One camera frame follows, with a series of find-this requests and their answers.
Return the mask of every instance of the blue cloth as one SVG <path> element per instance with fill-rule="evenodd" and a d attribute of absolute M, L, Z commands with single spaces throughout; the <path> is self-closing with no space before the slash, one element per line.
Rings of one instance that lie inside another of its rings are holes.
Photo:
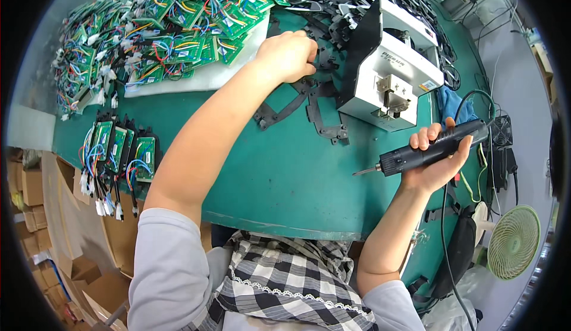
<path fill-rule="evenodd" d="M 446 129 L 446 118 L 455 117 L 462 99 L 456 94 L 456 92 L 443 85 L 438 89 L 438 91 L 436 91 L 436 100 L 438 101 L 438 110 L 442 117 L 442 128 Z M 458 117 L 456 124 L 466 123 L 467 121 L 475 119 L 478 119 L 478 116 L 474 114 L 474 106 L 472 105 L 472 102 L 466 101 L 460 111 L 460 116 Z"/>

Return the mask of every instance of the green fan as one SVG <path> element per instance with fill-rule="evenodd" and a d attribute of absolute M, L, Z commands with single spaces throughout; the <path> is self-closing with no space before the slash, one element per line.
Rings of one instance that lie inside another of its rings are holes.
<path fill-rule="evenodd" d="M 539 218 L 530 206 L 518 205 L 497 223 L 475 219 L 476 230 L 491 230 L 487 268 L 498 278 L 510 280 L 532 263 L 539 246 Z"/>

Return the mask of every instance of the electric screwdriver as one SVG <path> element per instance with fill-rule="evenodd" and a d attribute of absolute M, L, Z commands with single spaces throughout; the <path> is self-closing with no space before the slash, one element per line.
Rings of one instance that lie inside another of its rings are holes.
<path fill-rule="evenodd" d="M 395 149 L 380 155 L 379 162 L 372 168 L 362 170 L 353 176 L 362 175 L 371 171 L 382 171 L 385 176 L 405 172 L 419 166 L 430 165 L 454 154 L 458 150 L 461 140 L 472 135 L 472 145 L 477 146 L 488 137 L 488 125 L 481 119 L 467 121 L 455 127 L 446 129 L 430 142 L 428 149 L 413 149 L 410 145 Z"/>

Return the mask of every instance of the fan grille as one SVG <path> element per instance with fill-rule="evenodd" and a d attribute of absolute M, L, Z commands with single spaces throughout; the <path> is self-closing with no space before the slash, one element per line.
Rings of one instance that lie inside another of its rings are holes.
<path fill-rule="evenodd" d="M 495 146 L 512 145 L 512 122 L 508 116 L 497 117 L 492 121 L 490 127 L 492 128 L 492 139 Z"/>
<path fill-rule="evenodd" d="M 537 251 L 539 234 L 539 219 L 531 207 L 519 205 L 504 214 L 494 227 L 488 247 L 492 273 L 504 280 L 520 275 Z"/>

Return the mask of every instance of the right hand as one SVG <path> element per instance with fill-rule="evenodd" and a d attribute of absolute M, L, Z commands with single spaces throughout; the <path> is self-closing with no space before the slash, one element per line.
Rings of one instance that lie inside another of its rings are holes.
<path fill-rule="evenodd" d="M 256 61 L 261 62 L 280 82 L 293 83 L 303 76 L 313 75 L 311 64 L 317 56 L 318 43 L 303 30 L 286 31 L 261 43 Z"/>
<path fill-rule="evenodd" d="M 456 123 L 451 117 L 446 118 L 446 128 L 454 127 Z M 420 128 L 418 133 L 410 136 L 410 146 L 414 149 L 426 150 L 429 140 L 435 140 L 442 131 L 440 123 L 434 123 L 430 127 Z M 401 184 L 406 188 L 417 189 L 432 194 L 446 185 L 460 171 L 472 145 L 473 136 L 468 135 L 462 139 L 458 151 L 448 159 L 442 159 L 428 166 L 420 166 L 403 173 Z"/>

